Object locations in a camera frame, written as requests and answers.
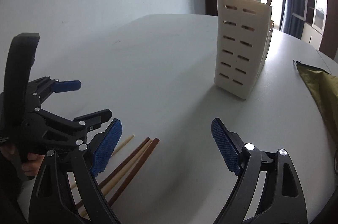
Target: blue gripper pad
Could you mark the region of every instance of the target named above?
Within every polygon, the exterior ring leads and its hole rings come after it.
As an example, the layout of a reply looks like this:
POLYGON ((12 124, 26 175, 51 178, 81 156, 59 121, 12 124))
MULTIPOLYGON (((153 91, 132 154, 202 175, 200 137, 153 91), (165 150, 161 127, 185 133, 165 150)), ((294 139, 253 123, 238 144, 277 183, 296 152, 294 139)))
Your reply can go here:
POLYGON ((239 164, 239 152, 217 119, 214 119, 211 123, 211 134, 229 171, 238 176, 242 171, 239 164))
POLYGON ((93 164, 90 169, 92 175, 96 177, 98 173, 101 173, 106 168, 110 156, 112 155, 120 137, 122 135, 121 121, 116 119, 114 124, 109 129, 96 151, 93 153, 93 164))
POLYGON ((79 80, 61 81, 55 82, 52 86, 50 86, 50 91, 53 92, 77 91, 80 88, 81 82, 79 80))

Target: metal screw head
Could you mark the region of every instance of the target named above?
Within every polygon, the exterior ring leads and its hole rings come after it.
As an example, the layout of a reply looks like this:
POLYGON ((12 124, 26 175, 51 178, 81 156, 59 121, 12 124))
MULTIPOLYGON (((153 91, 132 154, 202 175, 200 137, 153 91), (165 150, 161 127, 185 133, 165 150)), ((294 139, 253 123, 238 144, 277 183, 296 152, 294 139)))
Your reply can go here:
POLYGON ((280 150, 279 150, 279 153, 280 153, 281 155, 287 155, 287 154, 288 154, 288 152, 287 152, 286 150, 284 150, 284 149, 280 149, 280 150))
POLYGON ((53 151, 53 150, 49 150, 49 151, 47 152, 47 156, 52 156, 52 155, 54 155, 54 151, 53 151))
POLYGON ((79 150, 80 151, 84 151, 84 150, 86 150, 88 148, 88 145, 87 144, 81 144, 80 146, 79 146, 79 150))
POLYGON ((251 144, 251 143, 246 143, 246 144, 245 144, 245 148, 246 148, 247 150, 249 150, 249 151, 252 151, 252 150, 255 149, 255 146, 254 146, 253 144, 251 144))

